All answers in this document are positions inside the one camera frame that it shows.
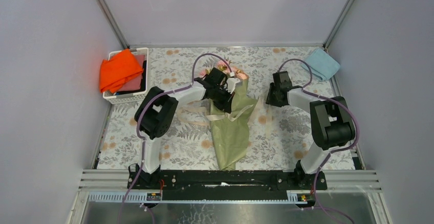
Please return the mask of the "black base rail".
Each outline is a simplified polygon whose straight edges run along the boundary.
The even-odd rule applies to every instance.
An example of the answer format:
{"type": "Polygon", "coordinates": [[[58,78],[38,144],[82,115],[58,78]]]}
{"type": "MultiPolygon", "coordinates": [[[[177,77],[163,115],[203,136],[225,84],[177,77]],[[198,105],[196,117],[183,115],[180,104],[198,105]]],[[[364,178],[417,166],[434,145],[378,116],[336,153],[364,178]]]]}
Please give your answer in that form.
{"type": "Polygon", "coordinates": [[[288,200],[288,191],[327,190],[323,172],[305,174],[282,170],[162,170],[146,173],[138,164],[128,167],[127,186],[156,190],[165,201],[194,200],[288,200]]]}

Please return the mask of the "light blue cloth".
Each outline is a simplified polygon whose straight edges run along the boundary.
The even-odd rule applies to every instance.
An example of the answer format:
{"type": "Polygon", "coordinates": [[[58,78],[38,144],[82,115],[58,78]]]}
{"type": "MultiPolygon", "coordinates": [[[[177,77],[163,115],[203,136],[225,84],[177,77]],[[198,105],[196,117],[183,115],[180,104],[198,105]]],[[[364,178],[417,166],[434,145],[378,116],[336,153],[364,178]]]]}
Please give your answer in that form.
{"type": "Polygon", "coordinates": [[[305,60],[311,69],[312,75],[320,80],[331,79],[339,70],[340,64],[323,49],[315,49],[305,60]]]}

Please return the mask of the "white plastic basket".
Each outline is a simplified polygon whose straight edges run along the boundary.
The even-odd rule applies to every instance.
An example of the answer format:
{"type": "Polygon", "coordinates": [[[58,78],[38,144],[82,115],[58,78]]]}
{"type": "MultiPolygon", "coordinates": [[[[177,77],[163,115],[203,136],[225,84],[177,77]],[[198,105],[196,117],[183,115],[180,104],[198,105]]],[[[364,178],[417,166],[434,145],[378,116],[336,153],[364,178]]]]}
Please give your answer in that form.
{"type": "Polygon", "coordinates": [[[130,49],[131,53],[134,56],[144,56],[144,62],[143,62],[143,69],[144,72],[142,74],[142,80],[141,80],[141,86],[138,90],[135,92],[121,92],[121,94],[118,93],[111,93],[110,91],[106,91],[102,93],[102,97],[104,100],[108,101],[111,104],[121,104],[126,102],[135,102],[135,101],[142,101],[147,92],[148,92],[148,61],[149,61],[149,48],[142,47],[142,48],[132,48],[130,49]]]}

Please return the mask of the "brown kraft wrapping paper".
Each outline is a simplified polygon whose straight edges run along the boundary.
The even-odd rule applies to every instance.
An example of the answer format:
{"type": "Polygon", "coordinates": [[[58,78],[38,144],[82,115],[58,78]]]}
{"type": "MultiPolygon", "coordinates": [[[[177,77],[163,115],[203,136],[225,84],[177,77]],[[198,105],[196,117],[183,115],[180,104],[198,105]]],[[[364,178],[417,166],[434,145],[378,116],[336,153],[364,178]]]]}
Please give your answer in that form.
{"type": "MultiPolygon", "coordinates": [[[[249,118],[257,100],[247,95],[249,79],[243,80],[242,85],[235,89],[232,101],[232,112],[239,112],[247,105],[253,105],[241,117],[231,122],[224,118],[218,121],[209,121],[212,142],[220,170],[235,170],[236,163],[247,153],[249,143],[249,118]]],[[[210,102],[209,115],[223,115],[224,112],[217,109],[210,102]]]]}

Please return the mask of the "peach fake rose stem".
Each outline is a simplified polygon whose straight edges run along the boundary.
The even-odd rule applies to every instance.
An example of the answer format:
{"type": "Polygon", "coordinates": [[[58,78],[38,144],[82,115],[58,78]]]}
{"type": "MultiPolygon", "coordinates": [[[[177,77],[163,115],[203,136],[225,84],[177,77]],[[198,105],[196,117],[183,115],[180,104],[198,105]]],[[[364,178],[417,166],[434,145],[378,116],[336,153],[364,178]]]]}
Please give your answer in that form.
{"type": "Polygon", "coordinates": [[[199,72],[199,77],[204,78],[206,75],[209,75],[211,72],[211,69],[203,69],[199,72]]]}

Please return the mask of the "orange cloth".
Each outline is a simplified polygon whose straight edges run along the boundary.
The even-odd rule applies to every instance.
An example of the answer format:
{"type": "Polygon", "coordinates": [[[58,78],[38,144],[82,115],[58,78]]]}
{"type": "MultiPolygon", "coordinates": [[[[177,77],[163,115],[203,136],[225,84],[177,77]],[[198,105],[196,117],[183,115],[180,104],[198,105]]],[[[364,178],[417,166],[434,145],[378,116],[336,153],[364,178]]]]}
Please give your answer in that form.
{"type": "Polygon", "coordinates": [[[110,91],[116,93],[126,83],[143,73],[142,65],[138,63],[130,49],[124,49],[110,60],[104,59],[99,71],[99,90],[101,93],[110,91]]]}

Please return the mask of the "pink fake rose stem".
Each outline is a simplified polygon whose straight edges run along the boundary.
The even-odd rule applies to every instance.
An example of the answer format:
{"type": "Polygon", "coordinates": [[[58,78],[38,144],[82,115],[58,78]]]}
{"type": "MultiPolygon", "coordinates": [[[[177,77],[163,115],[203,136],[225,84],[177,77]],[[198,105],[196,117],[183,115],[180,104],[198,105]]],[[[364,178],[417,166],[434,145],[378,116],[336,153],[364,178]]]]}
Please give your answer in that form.
{"type": "Polygon", "coordinates": [[[229,60],[225,60],[225,61],[220,60],[216,63],[215,68],[217,68],[222,72],[227,72],[229,70],[228,64],[230,64],[229,60]]]}

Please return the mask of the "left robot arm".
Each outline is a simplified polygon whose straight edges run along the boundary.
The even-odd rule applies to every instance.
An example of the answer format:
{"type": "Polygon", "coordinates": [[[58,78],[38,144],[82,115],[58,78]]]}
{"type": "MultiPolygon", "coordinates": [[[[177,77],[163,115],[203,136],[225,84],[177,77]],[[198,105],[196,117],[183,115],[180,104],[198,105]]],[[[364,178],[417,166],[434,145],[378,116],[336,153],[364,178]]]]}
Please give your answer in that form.
{"type": "Polygon", "coordinates": [[[209,74],[193,78],[193,83],[186,87],[164,91],[154,86],[149,90],[135,114],[136,132],[143,140],[139,182],[145,188],[158,184],[156,171],[160,168],[161,137],[170,129],[177,109],[190,102],[209,99],[217,109],[230,114],[235,89],[241,82],[234,73],[226,74],[213,68],[209,74]]]}

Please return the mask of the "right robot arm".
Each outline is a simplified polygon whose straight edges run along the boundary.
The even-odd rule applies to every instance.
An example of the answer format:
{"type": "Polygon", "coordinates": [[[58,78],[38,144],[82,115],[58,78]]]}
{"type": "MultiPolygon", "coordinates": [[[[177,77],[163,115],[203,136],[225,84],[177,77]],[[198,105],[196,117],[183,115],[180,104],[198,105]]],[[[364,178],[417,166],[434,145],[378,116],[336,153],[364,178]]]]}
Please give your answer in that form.
{"type": "Polygon", "coordinates": [[[331,153],[348,149],[356,142],[357,132],[353,115],[342,96],[327,98],[294,86],[287,71],[272,75],[266,103],[276,107],[294,106],[310,114],[314,143],[308,154],[296,164],[294,184],[306,189],[314,182],[313,174],[322,169],[331,153]]]}

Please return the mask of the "fake rose stem with bud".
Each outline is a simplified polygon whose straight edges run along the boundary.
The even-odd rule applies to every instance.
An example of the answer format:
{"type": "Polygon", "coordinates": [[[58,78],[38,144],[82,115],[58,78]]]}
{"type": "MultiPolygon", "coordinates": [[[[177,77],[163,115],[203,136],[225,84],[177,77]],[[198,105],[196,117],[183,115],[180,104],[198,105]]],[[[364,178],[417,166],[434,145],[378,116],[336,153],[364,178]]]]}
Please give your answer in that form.
{"type": "Polygon", "coordinates": [[[240,80],[247,80],[249,76],[243,70],[236,70],[235,77],[240,80]]]}

